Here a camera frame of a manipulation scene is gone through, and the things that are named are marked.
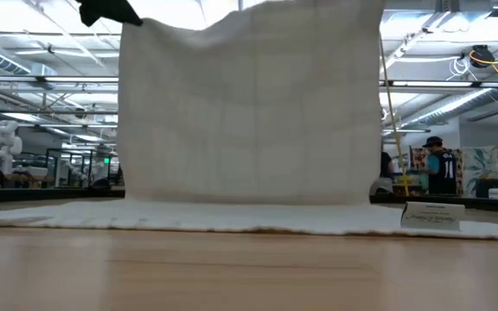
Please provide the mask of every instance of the teal shirt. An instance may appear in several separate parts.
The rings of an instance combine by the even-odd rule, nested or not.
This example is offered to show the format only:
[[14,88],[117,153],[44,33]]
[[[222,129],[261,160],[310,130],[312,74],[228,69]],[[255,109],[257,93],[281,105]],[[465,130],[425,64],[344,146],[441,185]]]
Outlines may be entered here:
[[435,174],[439,172],[439,159],[434,155],[428,155],[428,169]]

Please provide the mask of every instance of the black jersey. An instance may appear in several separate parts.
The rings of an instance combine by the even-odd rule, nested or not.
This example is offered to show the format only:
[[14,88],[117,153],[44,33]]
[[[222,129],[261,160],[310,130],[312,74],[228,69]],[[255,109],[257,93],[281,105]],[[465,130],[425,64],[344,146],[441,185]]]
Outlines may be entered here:
[[437,174],[430,175],[430,194],[457,194],[457,159],[447,149],[431,153],[439,160]]

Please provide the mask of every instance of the white card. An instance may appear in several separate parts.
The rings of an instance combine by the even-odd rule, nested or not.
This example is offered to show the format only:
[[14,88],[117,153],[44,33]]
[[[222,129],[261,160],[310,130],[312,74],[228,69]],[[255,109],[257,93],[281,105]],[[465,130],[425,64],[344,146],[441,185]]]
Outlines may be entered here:
[[406,202],[401,227],[460,231],[464,205]]

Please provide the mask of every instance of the baseball cap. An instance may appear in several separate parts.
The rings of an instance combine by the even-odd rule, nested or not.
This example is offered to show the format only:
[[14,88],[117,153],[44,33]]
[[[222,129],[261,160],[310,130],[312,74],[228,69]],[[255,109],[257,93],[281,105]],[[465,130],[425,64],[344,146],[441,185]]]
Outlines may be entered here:
[[426,139],[425,145],[422,147],[428,148],[431,147],[434,143],[443,143],[443,139],[437,136],[429,137],[428,139]]

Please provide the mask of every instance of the yellow pole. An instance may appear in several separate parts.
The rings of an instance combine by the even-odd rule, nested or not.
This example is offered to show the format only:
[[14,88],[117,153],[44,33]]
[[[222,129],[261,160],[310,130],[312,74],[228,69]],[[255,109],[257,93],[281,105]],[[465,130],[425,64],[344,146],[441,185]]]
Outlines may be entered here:
[[380,32],[380,51],[381,51],[381,63],[384,68],[384,81],[386,82],[386,89],[387,89],[387,103],[389,103],[389,114],[391,115],[391,125],[393,126],[393,134],[395,135],[395,143],[397,144],[397,153],[399,154],[399,165],[401,167],[401,172],[403,173],[403,182],[405,183],[405,195],[410,196],[408,191],[408,181],[406,180],[405,161],[403,159],[403,155],[401,152],[401,141],[399,139],[399,133],[397,132],[397,124],[395,122],[395,116],[393,115],[391,90],[389,88],[389,79],[387,78],[386,55],[384,54],[384,43],[383,40],[381,39],[381,32]]

